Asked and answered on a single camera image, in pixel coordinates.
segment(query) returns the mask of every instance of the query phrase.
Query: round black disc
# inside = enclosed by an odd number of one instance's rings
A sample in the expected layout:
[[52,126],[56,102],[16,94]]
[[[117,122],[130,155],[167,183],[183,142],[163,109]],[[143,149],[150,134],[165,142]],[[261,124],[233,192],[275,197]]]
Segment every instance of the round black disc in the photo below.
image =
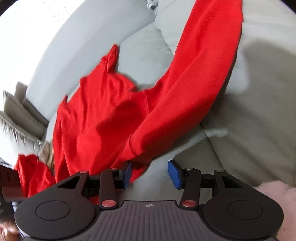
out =
[[30,198],[15,213],[20,231],[39,240],[61,240],[85,230],[95,217],[92,203],[82,196]]
[[211,229],[232,240],[261,240],[273,237],[281,227],[283,212],[269,198],[216,196],[203,208]]

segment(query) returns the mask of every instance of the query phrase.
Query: red fabric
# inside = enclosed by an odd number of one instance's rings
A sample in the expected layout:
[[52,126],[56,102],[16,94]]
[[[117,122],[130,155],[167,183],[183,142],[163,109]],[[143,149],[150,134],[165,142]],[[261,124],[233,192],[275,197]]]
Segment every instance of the red fabric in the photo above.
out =
[[[170,68],[155,87],[141,92],[114,71],[118,57],[114,45],[80,80],[72,99],[67,103],[65,98],[58,108],[53,135],[55,181],[80,170],[98,174],[127,160],[133,161],[132,180],[141,175],[154,156],[209,111],[234,59],[241,24],[241,0],[196,1]],[[21,175],[27,169],[22,165]],[[28,196],[55,183],[43,167],[30,181],[22,178]],[[27,189],[28,185],[38,188]]]
[[43,162],[40,162],[35,155],[19,155],[15,170],[19,173],[22,192],[25,197],[41,192],[55,183],[49,168]]

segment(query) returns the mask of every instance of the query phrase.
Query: couch armrest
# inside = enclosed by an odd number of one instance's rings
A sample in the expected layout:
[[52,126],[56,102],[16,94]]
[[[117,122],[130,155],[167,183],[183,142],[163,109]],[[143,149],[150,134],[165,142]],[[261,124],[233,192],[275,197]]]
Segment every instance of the couch armrest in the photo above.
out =
[[154,19],[144,0],[86,0],[49,44],[26,98],[49,120],[63,97],[114,43],[120,44]]
[[19,154],[37,155],[42,144],[37,137],[16,125],[0,111],[0,157],[6,163],[13,167]]

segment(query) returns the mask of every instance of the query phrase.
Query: hand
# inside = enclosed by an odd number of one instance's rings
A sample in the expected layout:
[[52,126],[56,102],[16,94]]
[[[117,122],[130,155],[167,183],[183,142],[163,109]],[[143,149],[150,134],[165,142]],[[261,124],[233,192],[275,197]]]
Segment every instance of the hand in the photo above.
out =
[[0,223],[0,241],[19,241],[19,230],[14,220]]

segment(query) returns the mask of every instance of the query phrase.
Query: couch cushion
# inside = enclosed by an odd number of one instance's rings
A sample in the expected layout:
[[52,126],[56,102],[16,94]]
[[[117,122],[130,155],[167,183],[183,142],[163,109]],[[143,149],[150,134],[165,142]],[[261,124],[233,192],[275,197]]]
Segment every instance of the couch cushion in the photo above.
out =
[[138,89],[152,87],[172,62],[173,54],[154,23],[120,44],[118,72],[135,82]]
[[113,44],[120,44],[154,19],[142,0],[85,0],[49,44],[26,98],[49,120],[64,96]]
[[[155,158],[147,171],[120,193],[119,201],[176,200],[179,203],[183,190],[175,189],[168,175],[168,161],[172,158],[182,168],[194,167],[202,173],[213,174],[214,170],[223,169],[204,130],[197,125],[179,138],[169,151]],[[211,189],[201,190],[201,203],[211,197]]]
[[237,60],[202,122],[223,167],[251,185],[295,185],[296,15],[278,0],[244,0]]
[[155,26],[175,54],[195,0],[159,0]]
[[31,116],[31,114],[12,94],[4,91],[3,98],[4,113],[7,114],[15,124],[38,139],[41,139],[46,132],[45,126]]
[[18,154],[37,154],[42,144],[0,111],[0,156],[4,161],[14,166]]

